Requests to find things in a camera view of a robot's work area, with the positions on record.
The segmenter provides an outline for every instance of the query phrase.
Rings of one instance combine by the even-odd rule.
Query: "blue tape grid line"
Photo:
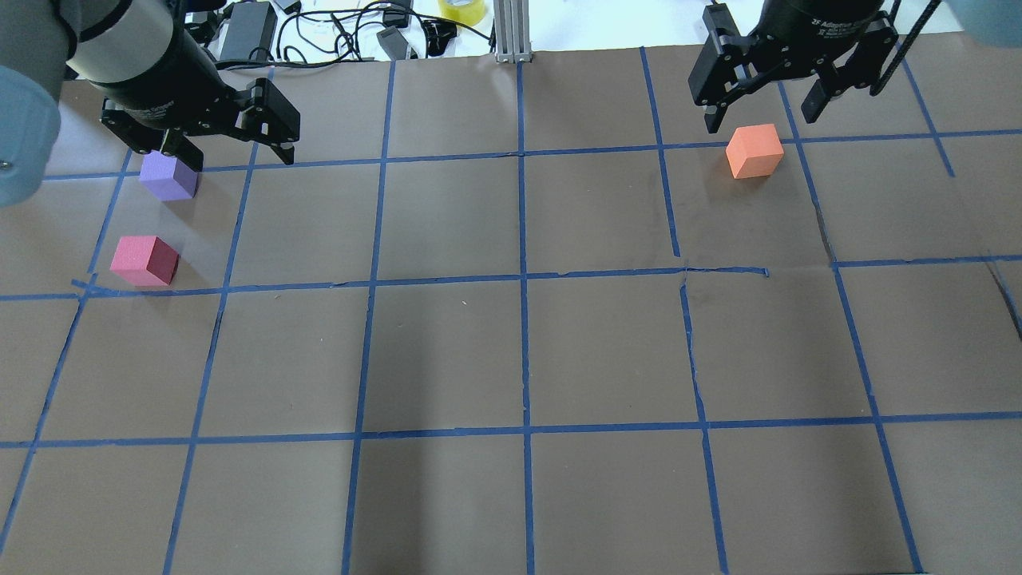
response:
[[[696,416],[702,431],[703,466],[706,468],[706,488],[709,492],[710,515],[713,518],[713,536],[716,539],[716,559],[721,572],[728,575],[728,550],[724,540],[724,522],[721,519],[721,501],[716,491],[716,473],[713,469],[713,451],[710,448],[709,430],[706,421],[706,406],[699,392],[699,377],[696,370],[695,352],[692,346],[692,313],[689,308],[689,287],[682,284],[680,295],[682,299],[682,318],[685,321],[685,342],[688,346],[689,370],[692,373],[692,391],[696,399]]]
[[[977,412],[958,414],[907,414],[899,416],[881,416],[885,425],[926,424],[950,422],[1001,422],[1022,420],[1022,412]],[[702,422],[640,422],[633,424],[569,424],[530,426],[531,435],[557,435],[579,433],[629,433],[651,431],[702,431],[704,427],[710,430],[744,430],[744,429],[778,429],[778,428],[819,428],[831,426],[872,426],[872,416],[854,416],[845,418],[795,418],[781,420],[721,420]],[[386,441],[392,439],[421,439],[430,437],[485,437],[485,436],[516,436],[525,433],[521,426],[492,428],[449,428],[426,430],[393,430],[378,432],[363,432],[363,441]],[[44,439],[38,444],[39,449],[47,448],[85,448],[85,447],[138,447],[145,445],[188,445],[192,442],[198,445],[238,445],[248,443],[305,443],[316,441],[353,441],[355,432],[328,432],[305,434],[275,435],[223,435],[191,437],[129,437],[129,438],[96,438],[96,439]],[[0,441],[0,449],[26,449],[32,446],[32,441]]]
[[[380,150],[379,187],[376,192],[376,228],[373,235],[373,258],[369,276],[369,298],[366,306],[366,330],[362,340],[362,371],[359,375],[359,401],[355,416],[355,437],[352,447],[352,469],[347,484],[347,510],[344,518],[344,539],[341,549],[342,575],[352,568],[352,541],[355,531],[356,499],[359,488],[359,466],[362,461],[363,427],[366,420],[366,390],[369,381],[369,351],[373,338],[373,315],[376,309],[376,278],[379,273],[380,235],[383,227],[383,192],[386,187],[386,157],[390,144],[390,112],[393,107],[393,78],[397,65],[390,62],[387,77],[386,107],[383,115],[383,145]]]
[[[955,167],[951,166],[951,160],[947,157],[947,151],[944,149],[944,144],[940,141],[940,134],[937,132],[937,127],[934,126],[933,118],[930,117],[930,109],[926,107],[926,101],[923,99],[923,93],[919,90],[919,84],[916,83],[916,77],[912,74],[912,67],[909,65],[908,58],[901,60],[901,67],[904,68],[904,75],[909,77],[909,85],[912,86],[912,91],[916,94],[916,100],[919,102],[919,109],[923,112],[923,117],[926,119],[926,126],[930,129],[930,135],[933,137],[933,142],[937,144],[937,152],[940,153],[940,159],[944,162],[947,175],[954,178]]]
[[[653,112],[653,132],[656,134],[656,155],[660,161],[660,184],[663,186],[663,203],[667,210],[667,228],[670,230],[670,248],[675,251],[675,256],[682,256],[681,247],[678,245],[678,228],[675,224],[675,204],[670,200],[670,182],[667,178],[667,159],[663,154],[663,133],[660,130],[660,112],[656,107],[656,90],[653,88],[653,75],[649,70],[649,58],[646,55],[646,47],[639,48],[639,56],[642,58],[642,70],[646,77],[646,91],[649,93],[649,108]]]
[[[231,237],[231,249],[227,255],[227,266],[224,269],[223,287],[220,291],[220,305],[217,308],[217,320],[213,326],[213,335],[210,337],[210,351],[206,354],[205,367],[202,371],[202,383],[199,387],[198,399],[195,403],[195,417],[192,420],[191,437],[188,441],[188,454],[185,458],[184,471],[181,474],[181,487],[178,490],[178,500],[174,508],[174,520],[171,523],[171,535],[167,541],[167,554],[164,557],[164,575],[170,575],[174,565],[174,552],[177,548],[178,533],[181,528],[181,516],[184,513],[185,499],[188,496],[188,484],[191,480],[192,466],[195,462],[195,448],[199,429],[202,425],[202,414],[205,410],[205,397],[210,391],[210,378],[213,375],[213,363],[217,356],[217,344],[220,342],[220,330],[224,322],[224,313],[227,309],[227,286],[231,283],[231,273],[234,271],[234,258],[238,250],[238,240],[241,237],[241,224],[245,218],[245,207],[248,204],[248,192],[251,188],[252,166],[256,164],[256,154],[259,152],[259,144],[252,143],[251,151],[248,154],[248,170],[245,173],[245,183],[241,190],[241,200],[238,202],[238,214],[234,222],[234,234]]]
[[[518,118],[518,273],[521,300],[521,424],[525,518],[525,573],[536,575],[536,537],[532,515],[532,403],[529,395],[528,352],[528,242],[525,197],[525,83],[522,62],[515,64]]]
[[[92,276],[92,281],[95,281],[96,276]],[[10,528],[14,523],[14,516],[17,514],[17,506],[21,500],[21,494],[25,492],[25,484],[29,479],[29,470],[32,468],[32,463],[36,458],[36,452],[39,449],[39,442],[43,437],[43,427],[46,425],[46,418],[50,413],[50,408],[53,404],[53,397],[56,395],[57,384],[60,382],[60,374],[63,372],[64,362],[67,360],[67,352],[71,350],[72,342],[75,340],[75,334],[78,332],[79,324],[82,321],[82,313],[85,312],[85,305],[88,303],[88,295],[82,296],[78,301],[78,309],[75,312],[75,319],[72,320],[71,327],[67,329],[67,337],[64,339],[63,347],[60,349],[60,355],[57,357],[56,368],[53,369],[53,377],[50,379],[50,385],[46,389],[46,399],[43,401],[43,410],[39,415],[39,420],[36,422],[36,431],[32,437],[32,443],[29,444],[29,450],[25,456],[25,464],[21,466],[21,473],[17,478],[17,485],[14,487],[14,496],[11,497],[10,507],[7,509],[7,516],[3,523],[3,530],[0,531],[0,554],[3,554],[4,547],[7,544],[7,537],[10,535]]]
[[[929,138],[974,138],[985,136],[1017,136],[1022,135],[1022,128],[1012,128],[1005,130],[967,130],[953,132],[926,132],[912,134],[873,134],[862,136],[818,136],[802,138],[802,143],[831,143],[831,142],[872,142],[885,140],[925,140]],[[795,143],[794,138],[782,138],[783,143]],[[663,149],[690,149],[701,147],[727,147],[728,142],[670,142],[664,143]],[[375,163],[399,163],[413,161],[449,161],[452,159],[486,159],[493,157],[509,157],[515,155],[574,155],[586,153],[614,153],[619,151],[653,151],[660,146],[657,144],[645,145],[621,145],[605,147],[576,147],[562,149],[526,149],[523,151],[499,151],[485,153],[453,153],[444,155],[410,155],[403,157],[359,157],[350,159],[324,159],[320,161],[295,161],[290,165],[284,163],[257,163],[252,169],[260,170],[283,170],[285,167],[322,167],[331,165],[361,165]],[[203,172],[243,172],[248,170],[248,165],[211,165],[203,169]],[[125,172],[125,176],[138,176],[139,172]],[[62,180],[90,180],[100,178],[117,178],[120,172],[100,172],[95,174],[64,174],[46,176],[44,181]]]
[[[851,314],[851,306],[848,303],[848,294],[845,291],[844,280],[841,277],[841,268],[837,263],[838,257],[835,253],[834,246],[831,243],[830,235],[827,232],[827,223],[824,219],[823,209],[820,205],[820,198],[817,195],[816,185],[812,182],[812,173],[809,170],[808,161],[805,159],[805,151],[802,147],[802,141],[798,134],[798,126],[795,124],[794,115],[791,111],[791,104],[788,101],[788,94],[784,89],[782,83],[778,83],[778,89],[781,92],[781,100],[785,107],[785,112],[788,115],[788,123],[791,126],[791,133],[794,136],[795,146],[798,151],[798,157],[802,165],[802,172],[805,176],[805,182],[809,189],[809,195],[812,199],[812,204],[817,209],[817,220],[820,225],[821,238],[823,239],[824,245],[827,248],[827,252],[831,258],[831,269],[834,273],[834,281],[837,285],[838,297],[841,300],[841,307],[844,312],[845,323],[848,327],[848,333],[851,336],[852,347],[855,351],[855,358],[858,363],[858,372],[863,379],[863,386],[866,391],[867,400],[870,404],[870,414],[872,416],[873,424],[877,432],[877,439],[880,443],[880,451],[883,456],[884,466],[887,470],[887,479],[891,486],[891,494],[894,497],[894,506],[897,508],[898,519],[901,522],[901,531],[904,536],[905,545],[909,549],[909,557],[912,560],[913,569],[917,573],[923,572],[922,561],[919,558],[919,550],[916,547],[916,538],[912,531],[912,523],[909,521],[909,513],[904,507],[904,499],[901,496],[901,486],[898,483],[897,472],[894,469],[894,461],[891,457],[890,447],[887,444],[887,433],[884,431],[884,422],[880,416],[880,408],[877,404],[877,398],[873,391],[873,382],[870,379],[870,372],[866,366],[866,355],[863,352],[863,346],[858,339],[858,330],[855,328],[855,319]],[[940,146],[939,138],[935,137],[938,147]]]

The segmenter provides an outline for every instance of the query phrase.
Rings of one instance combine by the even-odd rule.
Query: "cube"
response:
[[[773,124],[742,126],[731,137],[727,153],[735,179],[756,178],[774,173],[784,157],[784,147]]]
[[[198,173],[177,157],[150,151],[142,158],[138,180],[160,201],[191,199],[195,197]]]
[[[170,285],[178,252],[155,235],[126,235],[118,241],[110,271],[133,285]]]

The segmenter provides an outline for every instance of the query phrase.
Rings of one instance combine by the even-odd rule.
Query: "blue tape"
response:
[[[649,71],[649,59],[646,57],[646,47],[639,48],[642,58],[642,70],[646,77],[646,92],[649,93],[649,108],[653,112],[653,132],[656,134],[656,154],[660,161],[660,184],[663,186],[663,202],[667,210],[667,228],[670,231],[670,248],[676,257],[682,256],[678,245],[678,227],[675,224],[675,203],[670,199],[670,181],[667,178],[667,159],[663,155],[663,134],[660,130],[660,112],[656,107],[656,92],[653,89],[653,75]]]
[[[709,493],[710,515],[713,518],[713,537],[716,539],[716,559],[721,572],[728,575],[728,549],[724,539],[724,521],[721,518],[721,500],[716,490],[716,471],[713,468],[713,451],[709,441],[710,426],[706,420],[706,406],[702,393],[699,391],[698,370],[696,370],[695,351],[692,345],[692,312],[689,308],[689,289],[682,285],[679,290],[682,300],[682,318],[685,322],[685,344],[689,353],[689,371],[692,374],[692,392],[696,400],[696,415],[702,431],[703,465],[706,468],[706,489]]]
[[[103,240],[106,238],[106,230],[110,227],[110,219],[113,217],[113,207],[121,196],[121,188],[125,183],[125,174],[128,172],[128,163],[131,162],[132,150],[129,148],[125,152],[125,160],[121,164],[121,172],[118,173],[118,183],[113,186],[113,193],[110,195],[110,202],[106,205],[106,214],[103,215],[103,225],[99,227],[99,236],[96,237],[96,245],[92,249],[92,257],[89,259],[89,269],[86,273],[96,271],[96,261],[99,260],[99,250],[103,247]]]
[[[525,573],[536,575],[536,529],[532,506],[532,400],[529,394],[528,234],[525,196],[525,84],[522,62],[515,67],[518,111],[518,271],[521,303],[521,420],[525,514]]]
[[[90,284],[96,281],[96,274],[92,274],[92,279]],[[46,388],[46,398],[43,400],[43,409],[39,414],[39,420],[36,421],[36,431],[32,437],[32,443],[29,445],[29,450],[25,456],[25,464],[21,466],[21,473],[17,478],[17,485],[14,487],[14,496],[11,498],[10,507],[7,509],[7,516],[4,519],[3,530],[0,531],[0,555],[3,555],[3,549],[7,545],[7,537],[10,535],[10,528],[14,523],[14,516],[17,514],[17,506],[21,500],[21,494],[25,492],[25,484],[29,479],[29,470],[32,468],[32,462],[36,458],[36,452],[39,449],[39,442],[43,437],[43,428],[46,426],[46,419],[50,414],[50,408],[53,405],[53,397],[57,392],[57,385],[60,382],[60,375],[63,373],[64,362],[67,360],[67,352],[71,350],[72,342],[75,340],[75,334],[78,332],[79,324],[82,322],[82,313],[85,312],[85,305],[89,302],[88,292],[78,301],[78,309],[75,312],[75,318],[72,320],[71,327],[67,329],[67,337],[64,339],[64,345],[60,348],[60,355],[57,357],[57,365],[53,369],[53,377],[50,379],[50,385]]]
[[[195,417],[192,420],[191,437],[188,443],[188,454],[185,457],[184,470],[181,473],[181,486],[178,489],[178,500],[174,507],[174,520],[171,523],[171,534],[167,541],[167,554],[164,556],[164,575],[171,575],[174,565],[174,552],[177,548],[178,532],[181,528],[181,516],[184,513],[185,500],[188,497],[188,485],[191,481],[192,466],[195,462],[196,438],[202,425],[202,415],[205,412],[205,397],[210,391],[210,378],[213,375],[213,364],[217,357],[217,345],[220,342],[220,330],[224,322],[224,313],[227,309],[227,286],[231,282],[231,273],[234,270],[234,257],[238,249],[238,239],[241,237],[241,224],[245,218],[245,207],[248,204],[248,192],[252,181],[252,166],[256,164],[256,154],[259,152],[259,144],[252,142],[251,151],[248,154],[248,170],[245,173],[245,183],[241,190],[241,200],[238,202],[238,213],[234,222],[234,233],[231,237],[231,249],[227,255],[227,266],[224,269],[224,281],[220,293],[220,305],[217,308],[217,320],[213,325],[213,334],[210,336],[210,351],[206,354],[205,367],[202,370],[202,382],[199,386],[198,399],[195,402]]]
[[[933,118],[930,117],[930,110],[926,107],[926,101],[923,100],[923,93],[919,89],[919,84],[916,83],[916,77],[912,74],[912,67],[909,66],[908,59],[901,60],[901,67],[904,68],[904,75],[909,77],[909,85],[912,86],[912,91],[916,94],[916,100],[919,102],[919,108],[923,111],[923,118],[926,119],[926,125],[930,128],[930,136],[933,138],[933,142],[937,144],[937,152],[940,153],[940,160],[944,162],[947,175],[954,178],[955,167],[951,166],[951,160],[947,157],[947,151],[944,149],[944,144],[940,141],[940,135],[937,133],[937,128],[933,125]]]
[[[15,294],[0,296],[0,302],[35,302],[42,300],[77,300],[78,294]]]
[[[886,267],[886,266],[925,266],[940,263],[972,263],[992,261],[1019,261],[1022,254],[1005,255],[962,255],[957,257],[917,257],[914,259],[852,259],[835,261],[841,268],[854,267]]]
[[[355,531],[355,504],[359,488],[359,466],[362,461],[362,436],[366,420],[366,390],[369,380],[369,351],[372,344],[373,316],[376,309],[376,279],[379,274],[380,235],[383,227],[383,200],[386,188],[387,150],[390,145],[390,114],[393,108],[393,78],[397,66],[390,62],[387,77],[386,107],[383,114],[383,145],[380,150],[380,177],[376,194],[376,227],[373,233],[373,258],[369,276],[369,299],[366,306],[366,330],[362,341],[362,369],[359,374],[359,400],[355,416],[355,438],[352,446],[352,470],[347,482],[347,509],[344,516],[344,540],[341,550],[342,575],[352,568],[352,540]]]
[[[852,348],[855,350],[858,372],[863,378],[863,386],[866,388],[866,397],[870,404],[870,413],[874,427],[877,430],[877,438],[880,441],[880,451],[884,459],[884,467],[887,469],[887,478],[891,484],[894,506],[897,508],[898,519],[901,522],[901,531],[904,534],[905,545],[909,547],[909,557],[912,559],[913,569],[917,573],[922,573],[923,564],[919,558],[919,550],[916,547],[916,538],[912,531],[912,524],[909,521],[909,512],[905,510],[904,499],[901,496],[901,486],[898,483],[897,472],[894,469],[894,461],[891,458],[890,447],[887,445],[887,433],[884,431],[883,420],[880,417],[880,408],[877,405],[877,398],[873,391],[873,381],[870,379],[870,372],[866,367],[866,354],[863,353],[863,345],[858,339],[855,319],[851,315],[851,306],[848,303],[848,294],[845,291],[844,279],[841,277],[841,269],[836,263],[832,266],[832,269],[834,280],[837,283],[838,297],[841,300],[841,308],[844,310],[844,320],[848,325],[848,332],[851,335]]]

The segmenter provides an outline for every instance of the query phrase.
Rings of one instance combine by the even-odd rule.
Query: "cable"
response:
[[[890,12],[890,14],[891,14],[891,23],[893,23],[894,20],[897,19],[897,11],[898,11],[898,8],[900,8],[900,7],[901,7],[901,0],[894,0],[894,4],[891,6],[891,12]]]
[[[318,23],[328,23],[330,21],[333,21],[334,25],[335,25],[335,27],[337,27],[339,29],[339,31],[341,32],[341,34],[339,34],[338,37],[334,39],[334,52],[329,52],[327,50],[324,50],[321,46],[318,46],[318,45],[314,44],[313,42],[310,42],[309,39],[307,39],[305,36],[303,36],[300,34],[300,32],[299,32],[298,36],[301,37],[301,39],[305,40],[306,42],[309,42],[310,44],[316,46],[317,49],[319,49],[320,51],[323,51],[325,53],[337,53],[337,52],[339,52],[338,44],[340,42],[340,39],[344,39],[344,41],[349,44],[349,47],[351,48],[352,54],[354,54],[355,57],[358,60],[363,61],[362,50],[361,50],[361,46],[359,44],[358,32],[361,31],[361,29],[364,28],[364,26],[368,26],[370,22],[363,22],[362,18],[366,14],[379,13],[379,12],[382,12],[384,9],[387,9],[387,10],[403,10],[403,11],[405,11],[405,13],[407,13],[407,14],[409,14],[411,16],[414,16],[416,19],[419,20],[420,28],[423,26],[423,21],[427,20],[427,19],[437,20],[437,21],[445,21],[445,22],[453,23],[453,25],[455,25],[455,26],[457,26],[459,28],[463,28],[465,30],[468,30],[472,34],[475,34],[476,36],[478,36],[478,37],[480,37],[480,38],[482,38],[484,40],[491,41],[493,39],[493,35],[483,34],[482,32],[479,32],[478,30],[476,30],[476,29],[474,29],[474,28],[472,28],[470,26],[466,26],[466,25],[464,25],[462,22],[459,22],[457,20],[452,20],[452,19],[448,19],[448,18],[440,17],[440,16],[434,16],[434,15],[430,15],[430,14],[423,14],[423,13],[420,13],[420,12],[416,12],[415,10],[412,10],[412,9],[405,9],[403,6],[394,6],[394,5],[390,4],[389,2],[387,2],[386,0],[375,0],[373,2],[369,2],[368,4],[366,4],[365,6],[363,6],[362,8],[349,8],[349,9],[338,9],[338,10],[311,10],[311,11],[307,11],[307,12],[298,12],[298,13],[294,13],[294,14],[289,15],[288,17],[286,17],[284,19],[284,21],[280,26],[280,32],[278,32],[278,34],[277,34],[277,41],[276,41],[276,44],[275,44],[274,51],[275,51],[278,59],[280,59],[280,58],[283,57],[283,54],[281,53],[281,36],[282,36],[282,32],[283,32],[284,28],[289,22],[291,22],[291,20],[295,20],[295,28],[296,29],[299,27],[299,25],[297,23],[298,19],[306,19],[308,21],[314,21],[314,22],[318,22]],[[328,16],[330,16],[330,19],[326,20],[326,19],[314,18],[314,17],[312,17],[314,15],[328,15]],[[346,34],[346,32],[343,31],[343,27],[340,26],[340,21],[341,20],[352,19],[352,18],[356,19],[356,26],[355,26],[356,32],[355,32],[355,34]]]
[[[289,60],[287,58],[287,50],[294,50],[295,52],[298,53],[299,56],[301,56],[301,63],[309,63],[309,58],[307,58],[306,55],[301,53],[301,50],[295,48],[294,46],[284,46],[284,59],[285,60],[291,61],[291,60]]]
[[[912,44],[916,41],[916,38],[919,37],[919,33],[923,31],[923,27],[926,26],[926,22],[930,19],[930,16],[932,16],[933,12],[936,11],[937,6],[940,5],[940,2],[941,0],[930,0],[930,3],[927,4],[926,8],[923,9],[923,13],[919,15],[919,19],[916,20],[916,23],[912,27],[912,30],[909,32],[909,35],[904,37],[904,41],[901,43],[900,46],[898,46],[897,52],[895,52],[894,58],[891,60],[891,63],[887,65],[887,69],[884,71],[884,75],[880,77],[880,80],[878,80],[877,83],[874,84],[872,88],[870,88],[871,96],[875,96],[879,94],[881,91],[883,91],[884,86],[886,86],[887,82],[891,79],[892,76],[894,76],[894,71],[897,69],[897,66],[900,65],[901,60],[904,59],[904,55],[909,53],[909,48],[912,47]]]

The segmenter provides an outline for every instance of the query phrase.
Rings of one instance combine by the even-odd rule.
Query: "black cable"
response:
[[[476,36],[478,36],[478,37],[480,37],[480,38],[482,38],[484,40],[487,40],[487,41],[492,41],[493,40],[493,35],[487,36],[487,35],[483,34],[482,32],[479,32],[478,30],[476,30],[476,29],[474,29],[474,28],[472,28],[470,26],[466,26],[466,25],[464,25],[464,23],[462,23],[460,21],[448,19],[448,18],[440,17],[440,16],[433,16],[433,15],[429,15],[429,14],[423,14],[423,13],[420,13],[420,12],[416,12],[415,10],[412,10],[412,9],[405,9],[403,6],[391,5],[386,0],[376,0],[374,2],[370,2],[369,4],[363,6],[362,8],[347,8],[347,9],[338,9],[338,10],[310,10],[310,11],[307,11],[307,12],[298,12],[298,13],[294,13],[294,14],[289,15],[281,23],[281,26],[280,26],[280,32],[278,32],[278,34],[277,34],[277,41],[276,41],[276,46],[275,46],[275,52],[277,54],[277,57],[278,58],[282,57],[282,54],[281,54],[281,35],[282,35],[282,32],[283,32],[284,28],[291,20],[297,20],[299,18],[304,18],[306,20],[314,21],[314,22],[327,23],[329,21],[335,21],[335,23],[338,23],[340,20],[346,20],[346,19],[356,18],[356,30],[358,30],[359,27],[362,25],[362,17],[364,15],[369,14],[369,13],[382,12],[385,9],[389,9],[389,10],[403,10],[405,13],[407,13],[409,15],[412,15],[416,19],[418,19],[420,27],[422,27],[422,23],[423,23],[423,21],[425,19],[434,19],[434,20],[438,20],[438,21],[446,21],[446,22],[453,23],[453,25],[455,25],[455,26],[457,26],[459,28],[463,28],[465,30],[468,30],[472,34],[475,34]],[[345,15],[337,17],[336,14],[345,14]],[[326,20],[326,19],[313,18],[312,16],[314,16],[314,15],[329,15],[329,16],[331,16],[331,19],[330,20]],[[362,58],[361,46],[359,45],[358,35],[355,34],[355,35],[347,35],[347,36],[349,36],[349,38],[345,38],[345,41],[347,42],[349,46],[352,48],[352,52],[354,53],[354,55],[360,61],[362,61],[363,58]],[[337,44],[339,43],[339,41],[340,41],[339,39],[336,39],[336,38],[334,39],[334,46],[335,47],[337,46]]]
[[[294,46],[284,46],[284,59],[285,60],[291,61],[287,57],[287,50],[294,50],[295,52],[298,53],[299,56],[301,56],[301,63],[309,63],[309,58],[307,58],[306,55],[301,53],[301,50],[295,48]]]
[[[870,88],[871,96],[875,96],[879,94],[881,91],[883,91],[884,86],[886,86],[887,82],[891,79],[892,76],[894,76],[894,71],[897,69],[897,66],[901,64],[901,60],[904,59],[904,55],[909,53],[909,48],[912,47],[912,44],[916,41],[916,38],[919,37],[919,33],[923,31],[923,27],[926,26],[926,22],[930,19],[930,16],[932,16],[933,12],[936,11],[937,6],[940,5],[940,2],[941,0],[930,0],[930,3],[927,4],[926,8],[923,9],[923,13],[920,14],[919,19],[916,20],[916,23],[913,25],[912,30],[909,32],[909,35],[904,37],[904,41],[901,43],[900,46],[898,46],[897,52],[894,53],[894,59],[892,59],[891,63],[887,65],[887,69],[884,70],[884,75],[880,77],[880,80],[878,80],[877,83],[874,84],[872,88]]]
[[[897,19],[897,11],[898,8],[900,7],[901,7],[901,0],[894,0],[894,4],[891,6],[891,12],[890,12],[891,23],[894,23],[894,20]]]
[[[294,32],[296,32],[298,34],[298,38],[305,40],[306,44],[309,44],[310,46],[312,46],[313,48],[316,48],[317,50],[323,52],[324,54],[334,54],[334,55],[337,54],[336,51],[330,51],[330,50],[322,48],[319,44],[317,44],[317,43],[313,42],[312,40],[306,38],[305,34],[301,34],[301,18],[297,18],[297,19],[294,20]]]

